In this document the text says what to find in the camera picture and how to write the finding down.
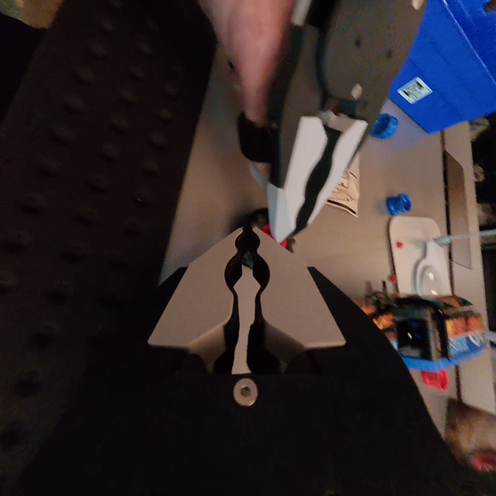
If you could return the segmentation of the monster truck set box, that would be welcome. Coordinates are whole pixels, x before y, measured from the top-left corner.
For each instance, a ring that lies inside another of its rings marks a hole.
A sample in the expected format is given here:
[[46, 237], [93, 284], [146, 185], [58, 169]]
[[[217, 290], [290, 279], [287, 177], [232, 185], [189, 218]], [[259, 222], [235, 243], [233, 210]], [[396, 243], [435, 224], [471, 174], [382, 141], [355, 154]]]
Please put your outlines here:
[[495, 414], [449, 400], [445, 439], [459, 462], [495, 476]]

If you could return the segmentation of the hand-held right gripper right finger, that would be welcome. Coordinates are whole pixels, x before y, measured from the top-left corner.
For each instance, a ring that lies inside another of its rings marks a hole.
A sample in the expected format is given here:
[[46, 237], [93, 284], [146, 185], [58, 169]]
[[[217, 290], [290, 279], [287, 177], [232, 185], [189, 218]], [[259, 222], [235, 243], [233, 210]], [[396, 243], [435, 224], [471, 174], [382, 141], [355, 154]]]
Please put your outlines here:
[[259, 285], [250, 330], [250, 370], [279, 373], [309, 351], [346, 340], [308, 267], [266, 233], [250, 232], [252, 274]]

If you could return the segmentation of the white book stand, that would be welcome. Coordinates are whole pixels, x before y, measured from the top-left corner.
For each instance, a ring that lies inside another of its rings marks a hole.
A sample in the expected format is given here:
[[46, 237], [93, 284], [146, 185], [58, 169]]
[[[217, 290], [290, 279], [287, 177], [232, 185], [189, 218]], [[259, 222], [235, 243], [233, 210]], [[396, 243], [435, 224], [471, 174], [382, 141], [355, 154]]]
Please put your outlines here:
[[472, 240], [495, 237], [495, 229], [442, 236], [432, 218], [398, 215], [389, 221], [388, 236], [398, 292], [433, 298], [454, 294], [453, 267], [470, 270]]

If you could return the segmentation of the black rubber tire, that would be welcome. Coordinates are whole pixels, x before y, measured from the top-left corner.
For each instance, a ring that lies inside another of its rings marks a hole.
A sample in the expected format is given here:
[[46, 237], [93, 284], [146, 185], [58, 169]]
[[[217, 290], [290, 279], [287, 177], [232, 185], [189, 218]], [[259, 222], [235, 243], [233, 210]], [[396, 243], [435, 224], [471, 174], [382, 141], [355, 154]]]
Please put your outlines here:
[[268, 208], [259, 208], [247, 215], [245, 224], [257, 227], [261, 231], [269, 226]]

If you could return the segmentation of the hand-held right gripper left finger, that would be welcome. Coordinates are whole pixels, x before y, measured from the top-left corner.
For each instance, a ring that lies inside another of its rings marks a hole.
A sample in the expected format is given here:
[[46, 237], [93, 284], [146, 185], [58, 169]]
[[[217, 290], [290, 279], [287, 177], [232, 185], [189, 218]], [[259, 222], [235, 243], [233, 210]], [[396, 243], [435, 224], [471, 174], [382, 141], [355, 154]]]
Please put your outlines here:
[[249, 269], [240, 267], [241, 277], [231, 290], [225, 279], [227, 263], [238, 253], [235, 240], [242, 229], [227, 236], [185, 271], [150, 338], [152, 347], [165, 347], [199, 355], [211, 367], [227, 351], [225, 326], [238, 310], [234, 325], [235, 351], [227, 372], [248, 373], [246, 364], [249, 333]]

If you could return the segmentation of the person's left hand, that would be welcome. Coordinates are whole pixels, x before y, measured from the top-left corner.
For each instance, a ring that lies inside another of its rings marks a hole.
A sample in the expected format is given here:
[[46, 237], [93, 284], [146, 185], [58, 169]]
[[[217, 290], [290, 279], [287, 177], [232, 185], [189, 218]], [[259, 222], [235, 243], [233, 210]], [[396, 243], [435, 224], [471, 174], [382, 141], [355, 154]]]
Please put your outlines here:
[[297, 1], [198, 1], [231, 68], [241, 112], [239, 144], [247, 128], [256, 141], [267, 127], [269, 90]]

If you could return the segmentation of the dark perforated panel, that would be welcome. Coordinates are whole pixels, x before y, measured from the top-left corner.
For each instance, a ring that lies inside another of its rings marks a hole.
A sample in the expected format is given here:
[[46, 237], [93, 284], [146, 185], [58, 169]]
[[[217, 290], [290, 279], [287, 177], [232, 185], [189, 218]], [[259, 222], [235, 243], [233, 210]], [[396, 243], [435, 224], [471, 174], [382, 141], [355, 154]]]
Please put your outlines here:
[[156, 284], [215, 50], [197, 1], [64, 1], [1, 125], [1, 495]]

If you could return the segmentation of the white sticker sheet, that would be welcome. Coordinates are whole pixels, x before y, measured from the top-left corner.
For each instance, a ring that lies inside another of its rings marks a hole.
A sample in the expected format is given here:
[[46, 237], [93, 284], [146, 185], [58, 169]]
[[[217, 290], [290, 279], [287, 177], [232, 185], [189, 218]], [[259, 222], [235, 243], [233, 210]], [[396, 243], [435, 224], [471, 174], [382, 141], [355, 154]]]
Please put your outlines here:
[[357, 153], [326, 204], [358, 218], [360, 198], [360, 154]]

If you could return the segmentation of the blue wheel hub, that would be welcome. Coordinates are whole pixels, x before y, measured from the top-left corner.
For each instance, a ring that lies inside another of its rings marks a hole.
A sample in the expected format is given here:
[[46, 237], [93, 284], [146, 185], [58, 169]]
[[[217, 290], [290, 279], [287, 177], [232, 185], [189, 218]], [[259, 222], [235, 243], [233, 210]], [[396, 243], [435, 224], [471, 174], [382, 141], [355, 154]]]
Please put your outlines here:
[[402, 193], [396, 196], [387, 197], [385, 206], [389, 215], [396, 216], [409, 213], [412, 208], [412, 201], [408, 194]]
[[397, 117], [389, 113], [382, 113], [377, 117], [371, 128], [370, 135], [379, 140], [388, 140], [397, 132], [398, 126], [399, 120]]

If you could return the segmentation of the small red wheel hub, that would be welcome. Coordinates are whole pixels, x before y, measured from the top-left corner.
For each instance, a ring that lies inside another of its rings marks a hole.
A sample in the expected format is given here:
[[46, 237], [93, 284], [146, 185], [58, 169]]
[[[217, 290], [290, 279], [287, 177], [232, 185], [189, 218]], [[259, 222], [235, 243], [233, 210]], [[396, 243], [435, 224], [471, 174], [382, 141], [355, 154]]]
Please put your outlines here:
[[[262, 226], [260, 228], [260, 230], [265, 233], [267, 236], [269, 236], [270, 239], [272, 239], [273, 241], [276, 241], [276, 239], [274, 238], [272, 232], [271, 232], [271, 229], [270, 229], [270, 226], [269, 224], [265, 224], [264, 226]], [[278, 242], [279, 245], [281, 245], [284, 249], [288, 250], [288, 248], [290, 248], [289, 244], [288, 244], [288, 239], [284, 239], [283, 241], [281, 242]]]

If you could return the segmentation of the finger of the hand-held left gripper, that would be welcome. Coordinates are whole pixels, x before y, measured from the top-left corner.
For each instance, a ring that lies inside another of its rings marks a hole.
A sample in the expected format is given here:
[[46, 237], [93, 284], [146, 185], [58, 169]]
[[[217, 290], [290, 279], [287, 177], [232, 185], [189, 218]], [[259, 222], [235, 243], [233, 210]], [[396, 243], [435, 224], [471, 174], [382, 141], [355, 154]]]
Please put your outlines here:
[[311, 224], [347, 170], [368, 131], [369, 123], [352, 118], [321, 118], [326, 144], [311, 168], [299, 210], [299, 231]]
[[280, 243], [305, 227], [332, 165], [334, 133], [321, 117], [301, 117], [282, 185], [268, 183], [271, 236]]

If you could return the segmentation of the grey desk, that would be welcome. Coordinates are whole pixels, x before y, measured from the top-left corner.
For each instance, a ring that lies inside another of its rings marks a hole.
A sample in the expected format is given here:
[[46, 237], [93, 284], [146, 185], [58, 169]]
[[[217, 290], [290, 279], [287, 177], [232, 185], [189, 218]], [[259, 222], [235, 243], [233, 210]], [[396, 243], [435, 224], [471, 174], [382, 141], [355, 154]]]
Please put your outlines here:
[[[239, 151], [237, 111], [226, 58], [215, 49], [159, 283], [227, 236], [239, 218], [266, 204]], [[367, 282], [379, 288], [392, 272], [385, 197], [409, 194], [412, 215], [431, 217], [446, 232], [442, 135], [424, 133], [390, 101], [384, 111], [399, 119], [400, 128], [390, 140], [370, 138], [362, 148], [359, 217], [326, 206], [294, 246], [305, 264], [356, 300]]]

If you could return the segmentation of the blue black brick truck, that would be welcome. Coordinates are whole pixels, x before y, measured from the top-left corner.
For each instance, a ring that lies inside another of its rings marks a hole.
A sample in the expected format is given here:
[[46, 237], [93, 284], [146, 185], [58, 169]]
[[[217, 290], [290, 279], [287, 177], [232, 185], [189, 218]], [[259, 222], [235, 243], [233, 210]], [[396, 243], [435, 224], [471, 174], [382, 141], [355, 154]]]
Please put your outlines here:
[[437, 373], [487, 348], [482, 315], [456, 295], [423, 297], [369, 289], [358, 306], [385, 334], [409, 369]]

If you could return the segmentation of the blue storage bin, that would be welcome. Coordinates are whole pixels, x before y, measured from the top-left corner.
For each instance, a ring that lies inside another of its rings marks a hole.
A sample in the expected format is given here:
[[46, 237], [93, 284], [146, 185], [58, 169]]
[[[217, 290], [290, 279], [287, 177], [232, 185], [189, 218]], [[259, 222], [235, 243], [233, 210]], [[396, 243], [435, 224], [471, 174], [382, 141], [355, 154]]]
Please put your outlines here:
[[388, 97], [427, 133], [495, 112], [495, 1], [427, 1]]

